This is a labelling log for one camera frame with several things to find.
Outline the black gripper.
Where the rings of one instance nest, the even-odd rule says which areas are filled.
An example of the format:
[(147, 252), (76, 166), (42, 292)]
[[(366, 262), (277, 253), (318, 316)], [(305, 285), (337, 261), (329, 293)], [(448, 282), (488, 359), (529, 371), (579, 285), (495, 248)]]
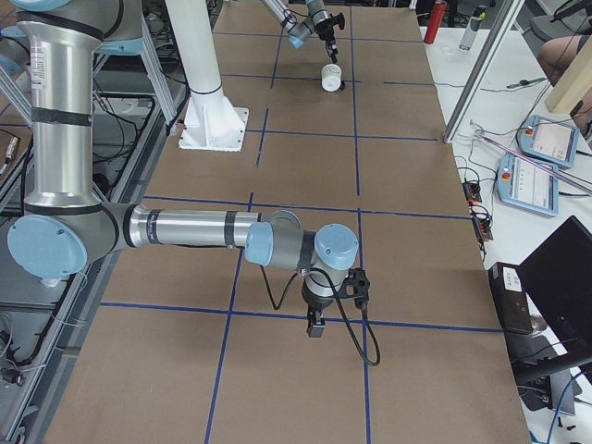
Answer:
[(334, 25), (336, 20), (333, 16), (319, 19), (315, 23), (315, 32), (319, 39), (325, 43), (327, 56), (333, 63), (338, 62), (338, 47), (335, 43)]
[(319, 296), (313, 293), (307, 286), (302, 287), (302, 298), (308, 305), (307, 309), (307, 336), (318, 339), (323, 336), (326, 321), (323, 311), (334, 301), (333, 296)]

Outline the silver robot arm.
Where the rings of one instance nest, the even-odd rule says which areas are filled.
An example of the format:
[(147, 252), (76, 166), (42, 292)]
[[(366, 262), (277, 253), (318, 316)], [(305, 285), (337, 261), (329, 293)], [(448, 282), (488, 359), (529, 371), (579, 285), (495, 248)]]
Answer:
[[(142, 46), (139, 1), (11, 1), (18, 27), (31, 44), (31, 127), (34, 186), (23, 199), (24, 216), (9, 229), (14, 260), (38, 278), (62, 278), (126, 247), (176, 245), (244, 250), (244, 258), (294, 270), (290, 283), (305, 276), (307, 334), (319, 338), (324, 310), (336, 302), (353, 339), (342, 300), (354, 299), (367, 321), (367, 296), (354, 288), (358, 253), (354, 233), (341, 224), (304, 230), (290, 211), (273, 214), (236, 211), (150, 210), (142, 204), (104, 203), (93, 193), (93, 54), (107, 40), (124, 43), (137, 31)], [(298, 22), (282, 1), (262, 1), (301, 46), (316, 34), (337, 62), (334, 27), (343, 14), (327, 12), (323, 1), (306, 1)], [(238, 152), (249, 111), (234, 107), (223, 92), (205, 1), (166, 1), (188, 86), (189, 107), (182, 149)]]
[(302, 21), (299, 21), (297, 14), (282, 1), (263, 0), (262, 4), (288, 34), (289, 42), (295, 49), (299, 49), (308, 38), (316, 35), (325, 43), (327, 55), (332, 63), (338, 63), (339, 49), (334, 28), (344, 30), (345, 17), (342, 13), (337, 15), (329, 13), (321, 0), (306, 1), (307, 14)]

